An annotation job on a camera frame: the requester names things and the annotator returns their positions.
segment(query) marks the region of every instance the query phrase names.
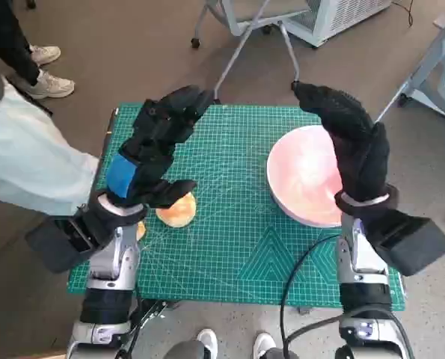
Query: wire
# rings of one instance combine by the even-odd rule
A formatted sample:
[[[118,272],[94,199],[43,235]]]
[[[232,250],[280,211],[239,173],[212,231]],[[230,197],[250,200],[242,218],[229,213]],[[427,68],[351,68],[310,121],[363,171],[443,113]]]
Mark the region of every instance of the wire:
[[[309,325],[306,325],[296,331],[294,331],[292,334],[290,334],[288,337],[286,337],[286,333],[285,333],[285,327],[283,326],[283,312],[285,309],[285,304],[286,304],[286,300],[290,291],[290,287],[292,285],[292,282],[298,272],[298,270],[300,269],[300,267],[302,266],[303,262],[305,261],[305,259],[307,258],[308,254],[313,251],[318,245],[333,239],[334,237],[336,237],[338,235],[334,235],[334,236],[329,236],[327,238],[324,238],[316,243],[314,243],[307,251],[304,252],[304,254],[302,254],[300,260],[297,262],[297,264],[295,265],[294,269],[292,270],[292,273],[289,276],[289,279],[285,285],[285,288],[283,290],[283,297],[282,297],[282,303],[280,305],[280,334],[282,336],[282,344],[283,344],[283,357],[285,359],[289,359],[289,344],[297,339],[298,337],[300,337],[302,334],[307,333],[308,331],[312,331],[314,329],[318,329],[321,327],[324,327],[326,325],[329,324],[333,324],[335,322],[340,322],[344,319],[347,318],[352,318],[354,316],[356,316],[357,314],[360,314],[362,312],[366,312],[366,311],[376,311],[379,313],[383,313],[386,316],[388,316],[390,319],[392,319],[396,326],[398,327],[398,329],[400,330],[400,334],[402,335],[403,338],[403,342],[405,343],[405,347],[407,349],[408,352],[408,357],[410,359],[415,359],[415,355],[413,352],[413,349],[411,348],[411,344],[410,344],[410,340],[408,339],[408,335],[407,332],[405,331],[405,329],[402,326],[402,323],[399,321],[399,319],[393,315],[393,313],[390,310],[387,310],[383,307],[380,307],[379,305],[364,305],[362,307],[359,307],[355,310],[351,310],[349,312],[346,312],[344,314],[341,314],[339,316],[334,316],[328,319],[324,319],[321,320],[320,322],[316,322],[316,323],[312,323]]]
[[[142,297],[141,297],[141,294],[139,292],[139,288],[138,288],[137,283],[135,285],[135,297],[136,297],[136,301],[138,302],[138,309],[137,310],[141,310],[141,308],[142,308]],[[134,350],[135,344],[138,341],[139,331],[141,330],[141,327],[142,327],[142,319],[143,319],[143,316],[139,319],[139,323],[137,323],[135,328],[134,328],[134,334],[132,335],[132,341],[131,341],[131,344],[129,345],[129,348],[127,350],[121,349],[117,353],[116,359],[131,359],[132,358],[132,351]]]
[[[313,245],[307,249],[304,254],[302,254],[302,257],[298,260],[297,264],[295,264],[294,269],[292,270],[292,273],[290,273],[289,279],[285,285],[285,288],[283,289],[282,294],[282,303],[280,304],[280,335],[282,336],[282,343],[283,343],[283,355],[286,359],[289,358],[289,349],[288,349],[288,343],[286,344],[286,333],[285,333],[285,325],[283,323],[283,314],[285,312],[285,304],[287,302],[287,297],[289,296],[290,287],[292,286],[292,282],[295,279],[295,276],[298,273],[298,270],[302,266],[302,264],[305,261],[305,258],[310,254],[311,251],[313,251],[318,245],[325,243],[329,241],[330,239],[333,239],[335,237],[338,237],[338,234],[334,234],[332,236],[326,237],[324,239],[321,239],[320,241],[315,242]]]
[[[392,1],[392,4],[394,4],[396,6],[400,6],[403,10],[405,10],[407,12],[407,14],[408,14],[408,27],[411,28],[411,26],[414,24],[414,17],[411,15],[411,7],[414,4],[414,0],[410,1],[410,6],[408,8],[406,8],[406,6],[404,6],[404,5],[402,5],[402,4],[398,3],[398,2],[395,2],[395,1]]]

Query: white sleeve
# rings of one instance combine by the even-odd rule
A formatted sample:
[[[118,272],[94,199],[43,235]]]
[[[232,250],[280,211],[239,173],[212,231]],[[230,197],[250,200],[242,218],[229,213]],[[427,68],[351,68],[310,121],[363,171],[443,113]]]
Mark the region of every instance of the white sleeve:
[[[0,201],[72,215],[89,197],[98,159],[72,148],[51,118],[5,83],[0,101]]]

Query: chair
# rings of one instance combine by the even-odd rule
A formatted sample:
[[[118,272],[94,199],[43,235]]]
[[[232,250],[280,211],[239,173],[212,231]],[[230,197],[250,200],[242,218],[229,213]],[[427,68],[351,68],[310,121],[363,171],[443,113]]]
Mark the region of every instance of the chair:
[[[284,23],[291,16],[310,11],[305,0],[205,0],[205,5],[195,26],[194,37],[191,40],[192,48],[194,49],[198,49],[200,46],[200,27],[207,11],[220,23],[227,26],[232,35],[237,37],[242,36],[236,51],[233,53],[232,58],[215,85],[216,102],[220,102],[218,100],[218,91],[222,82],[238,58],[242,47],[244,47],[252,31],[257,28],[263,28],[264,33],[269,33],[273,25],[277,25],[280,28],[280,32],[289,50],[289,55],[295,70],[295,76],[292,82],[292,89],[294,88],[299,79],[300,69]]]
[[[445,116],[445,28],[435,38],[417,69],[400,87],[377,120],[384,116],[395,101],[403,107],[411,99]]]

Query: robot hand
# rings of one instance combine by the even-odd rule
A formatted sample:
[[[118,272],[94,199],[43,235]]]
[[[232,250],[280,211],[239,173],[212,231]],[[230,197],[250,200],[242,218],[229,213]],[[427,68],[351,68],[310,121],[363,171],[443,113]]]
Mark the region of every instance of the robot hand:
[[[174,161],[176,144],[184,143],[194,124],[213,102],[213,92],[197,86],[180,88],[159,101],[147,100],[134,122],[134,134],[119,149],[106,176],[109,200],[122,207],[145,203],[168,208],[190,192],[189,179],[162,179]]]
[[[386,183],[390,146],[383,123],[373,124],[354,97],[299,83],[300,107],[317,114],[334,143],[343,189],[338,207],[363,222],[377,254],[403,275],[413,275],[445,254],[445,235],[429,218],[395,210],[398,191]]]
[[[105,248],[118,227],[137,224],[147,207],[168,208],[191,191],[189,179],[162,179],[174,161],[176,144],[213,102],[213,91],[186,86],[159,101],[148,99],[134,122],[132,136],[114,156],[107,188],[91,194],[73,217],[47,218],[26,241],[54,273],[67,271]]]
[[[299,83],[295,95],[302,110],[320,117],[332,138],[343,183],[339,205],[353,203],[356,210],[378,199],[387,206],[390,198],[395,207],[396,190],[386,184],[390,146],[384,124],[374,125],[361,104],[342,91]]]

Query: white sneaker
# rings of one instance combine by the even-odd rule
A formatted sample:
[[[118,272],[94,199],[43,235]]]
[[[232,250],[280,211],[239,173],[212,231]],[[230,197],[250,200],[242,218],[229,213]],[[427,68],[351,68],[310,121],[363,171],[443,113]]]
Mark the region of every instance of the white sneaker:
[[[61,49],[57,46],[34,46],[30,45],[31,58],[38,65],[46,65],[57,60],[61,56]]]
[[[269,349],[275,348],[274,338],[267,333],[261,333],[257,336],[252,351],[253,359],[260,359]]]
[[[210,351],[210,359],[217,358],[217,337],[212,329],[203,329],[198,335],[197,340],[202,342],[206,348]]]
[[[19,82],[18,87],[33,99],[45,99],[46,97],[60,99],[61,97],[66,97],[72,94],[74,86],[74,81],[60,79],[45,71],[40,71],[35,86],[30,86],[27,82],[21,81]]]

